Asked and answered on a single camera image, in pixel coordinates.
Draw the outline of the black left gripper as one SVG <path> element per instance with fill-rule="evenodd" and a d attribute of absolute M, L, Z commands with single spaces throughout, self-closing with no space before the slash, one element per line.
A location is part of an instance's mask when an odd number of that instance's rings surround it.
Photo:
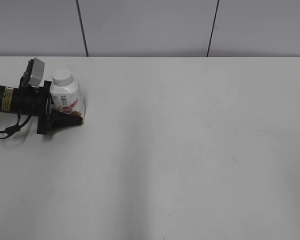
<path fill-rule="evenodd" d="M 50 87 L 51 81 L 44 81 L 43 86 L 38 88 L 31 85 L 23 86 L 20 81 L 16 91 L 13 92 L 12 110 L 16 110 L 18 116 L 26 115 L 23 123 L 18 127 L 23 128 L 31 119 L 38 117 L 36 133 L 45 135 L 48 132 L 48 104 L 51 103 Z M 49 115 L 49 131 L 56 131 L 63 128 L 80 126 L 83 123 L 81 116 L 66 114 L 53 109 Z"/>

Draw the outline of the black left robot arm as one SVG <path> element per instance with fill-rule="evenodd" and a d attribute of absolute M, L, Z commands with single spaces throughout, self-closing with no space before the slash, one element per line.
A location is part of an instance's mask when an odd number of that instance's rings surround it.
<path fill-rule="evenodd" d="M 16 114 L 17 123 L 0 130 L 0 139 L 4 140 L 19 132 L 28 124 L 31 117 L 37 117 L 39 135 L 63 129 L 80 126 L 83 118 L 52 109 L 50 81 L 45 81 L 38 88 L 20 85 L 18 88 L 0 85 L 0 113 Z"/>

